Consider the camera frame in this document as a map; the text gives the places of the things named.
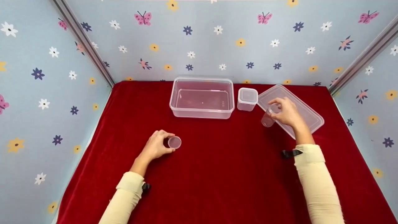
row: floral wallpaper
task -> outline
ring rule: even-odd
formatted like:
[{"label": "floral wallpaper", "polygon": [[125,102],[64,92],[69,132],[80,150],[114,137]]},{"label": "floral wallpaper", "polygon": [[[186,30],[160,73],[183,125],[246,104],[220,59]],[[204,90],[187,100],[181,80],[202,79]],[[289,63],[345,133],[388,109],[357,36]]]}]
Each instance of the floral wallpaper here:
[{"label": "floral wallpaper", "polygon": [[51,223],[111,89],[51,1],[0,8],[0,223]]},{"label": "floral wallpaper", "polygon": [[116,82],[180,75],[330,86],[396,0],[67,0]]},{"label": "floral wallpaper", "polygon": [[363,158],[398,217],[398,38],[334,97]]}]

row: beige sleeve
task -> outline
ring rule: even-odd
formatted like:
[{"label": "beige sleeve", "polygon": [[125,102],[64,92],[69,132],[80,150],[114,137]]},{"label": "beige sleeve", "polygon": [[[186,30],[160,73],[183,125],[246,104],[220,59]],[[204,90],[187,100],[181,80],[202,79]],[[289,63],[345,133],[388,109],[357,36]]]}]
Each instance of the beige sleeve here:
[{"label": "beige sleeve", "polygon": [[133,172],[124,173],[99,224],[126,224],[132,210],[141,199],[143,184],[144,178],[141,175]]},{"label": "beige sleeve", "polygon": [[318,145],[297,145],[303,153],[295,156],[295,166],[307,201],[312,224],[343,224],[336,187]]}]

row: red tablecloth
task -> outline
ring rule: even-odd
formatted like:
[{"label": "red tablecloth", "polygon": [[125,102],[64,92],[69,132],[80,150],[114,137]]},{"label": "red tablecloth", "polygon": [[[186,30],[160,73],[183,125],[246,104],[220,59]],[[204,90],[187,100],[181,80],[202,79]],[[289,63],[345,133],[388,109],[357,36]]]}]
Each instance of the red tablecloth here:
[{"label": "red tablecloth", "polygon": [[[228,120],[177,118],[169,108],[172,82],[115,85],[93,140],[60,204],[58,224],[98,223],[123,173],[154,130],[182,139],[153,161],[152,185],[132,212],[135,224],[310,223],[293,159],[280,151],[294,140],[264,111],[235,109]],[[259,93],[271,85],[236,84]],[[334,180],[347,224],[397,223],[325,87],[287,86],[325,119],[314,133]]]}]

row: small round plastic cup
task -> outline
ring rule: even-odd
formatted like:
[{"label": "small round plastic cup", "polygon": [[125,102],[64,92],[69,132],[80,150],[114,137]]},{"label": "small round plastic cup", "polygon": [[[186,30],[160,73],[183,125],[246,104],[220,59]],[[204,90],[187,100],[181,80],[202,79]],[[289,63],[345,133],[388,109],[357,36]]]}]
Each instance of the small round plastic cup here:
[{"label": "small round plastic cup", "polygon": [[169,138],[167,144],[170,148],[178,149],[181,146],[181,138],[179,138],[178,136],[171,137]]}]

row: rectangular plastic lid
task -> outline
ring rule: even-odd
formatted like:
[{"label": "rectangular plastic lid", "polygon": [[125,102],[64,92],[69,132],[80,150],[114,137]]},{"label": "rectangular plastic lid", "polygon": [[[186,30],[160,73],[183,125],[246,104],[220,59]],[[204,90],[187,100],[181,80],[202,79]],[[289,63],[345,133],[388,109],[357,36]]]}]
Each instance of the rectangular plastic lid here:
[{"label": "rectangular plastic lid", "polygon": [[240,88],[238,91],[238,102],[244,104],[257,104],[257,90],[253,88]]},{"label": "rectangular plastic lid", "polygon": [[[304,103],[301,99],[299,99],[296,95],[290,92],[287,88],[282,85],[275,85],[268,89],[267,91],[261,93],[258,96],[258,105],[266,111],[269,107],[268,102],[275,98],[289,98],[294,104],[297,106],[297,110],[300,115],[303,117],[304,121],[310,128],[311,133],[314,133],[317,129],[319,129],[324,123],[325,120],[312,108],[310,108],[306,103]],[[281,124],[279,121],[276,121],[278,125],[280,125],[292,138],[296,139],[293,129],[288,126]]]}]

